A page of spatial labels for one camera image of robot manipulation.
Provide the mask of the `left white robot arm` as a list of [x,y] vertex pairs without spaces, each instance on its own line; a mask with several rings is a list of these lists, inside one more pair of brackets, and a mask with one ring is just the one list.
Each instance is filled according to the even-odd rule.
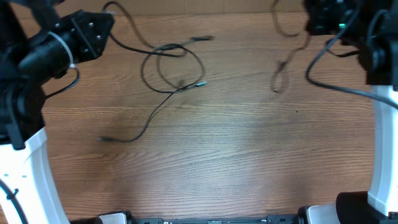
[[47,155],[43,85],[97,59],[111,14],[60,17],[53,1],[22,1],[40,26],[26,36],[10,1],[1,2],[1,208],[9,223],[67,223]]

